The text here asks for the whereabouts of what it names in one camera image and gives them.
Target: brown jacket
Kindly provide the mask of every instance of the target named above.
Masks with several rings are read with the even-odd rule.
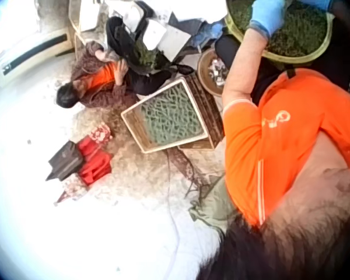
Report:
[[[81,57],[74,66],[71,74],[71,81],[83,79],[88,75],[95,74],[106,64],[96,58],[95,52],[97,50],[103,50],[103,46],[95,41],[86,44]],[[80,99],[80,102],[88,108],[115,107],[125,110],[129,106],[135,104],[137,100],[137,96],[128,88],[126,82],[121,86],[117,86],[114,81],[111,81],[97,89],[88,90]]]

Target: orange t-shirt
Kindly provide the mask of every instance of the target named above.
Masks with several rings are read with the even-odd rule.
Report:
[[[259,106],[228,104],[226,185],[252,225],[261,225],[290,189],[324,131],[350,167],[350,94],[318,72],[297,69],[266,90]]]
[[[104,67],[102,67],[98,73],[94,74],[89,89],[93,89],[107,82],[114,81],[114,67],[115,63],[109,62]]]

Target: air conditioner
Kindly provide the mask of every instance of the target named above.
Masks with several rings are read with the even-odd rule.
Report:
[[[48,58],[72,47],[67,28],[23,40],[0,55],[0,88]]]

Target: blue rubber glove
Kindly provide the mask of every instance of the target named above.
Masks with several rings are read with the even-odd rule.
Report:
[[[331,8],[333,0],[299,0],[299,2],[315,6],[321,10],[328,12]]]
[[[255,0],[249,28],[269,40],[284,24],[284,7],[284,0]]]

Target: green plant material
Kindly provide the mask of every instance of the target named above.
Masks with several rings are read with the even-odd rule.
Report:
[[[156,68],[157,58],[160,51],[156,48],[149,51],[141,38],[137,39],[135,43],[135,54],[139,58],[141,66],[150,67],[152,69]]]
[[[229,0],[233,22],[243,33],[251,19],[254,0]],[[270,39],[267,50],[286,57],[302,57],[316,51],[327,34],[326,13],[298,1],[288,8],[284,26]]]
[[[181,83],[144,102],[146,131],[154,143],[167,145],[203,133],[202,125]]]

